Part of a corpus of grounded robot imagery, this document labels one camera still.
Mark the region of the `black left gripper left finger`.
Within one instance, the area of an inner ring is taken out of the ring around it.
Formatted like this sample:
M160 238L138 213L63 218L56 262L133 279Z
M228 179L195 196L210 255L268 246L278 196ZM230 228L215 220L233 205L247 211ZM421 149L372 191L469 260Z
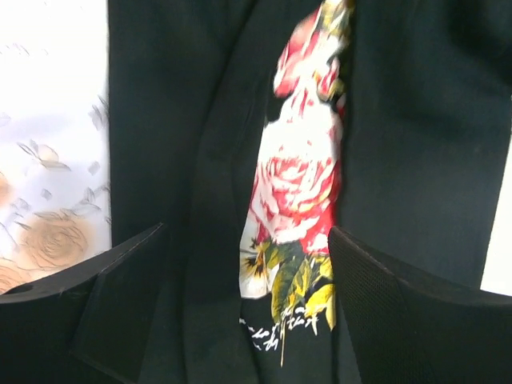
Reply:
M164 226L1 296L3 383L136 383L160 290Z

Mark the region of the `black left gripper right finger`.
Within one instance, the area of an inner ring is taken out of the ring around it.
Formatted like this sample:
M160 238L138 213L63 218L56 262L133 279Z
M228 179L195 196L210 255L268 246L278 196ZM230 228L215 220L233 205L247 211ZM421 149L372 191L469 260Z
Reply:
M511 298L329 234L336 298L364 383L509 383Z

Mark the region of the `black floral print t shirt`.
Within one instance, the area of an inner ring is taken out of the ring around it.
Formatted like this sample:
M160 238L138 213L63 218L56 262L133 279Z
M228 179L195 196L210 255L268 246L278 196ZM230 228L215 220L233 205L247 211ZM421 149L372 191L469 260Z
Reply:
M165 223L144 383L357 383L328 235L511 292L508 1L111 1L111 231Z

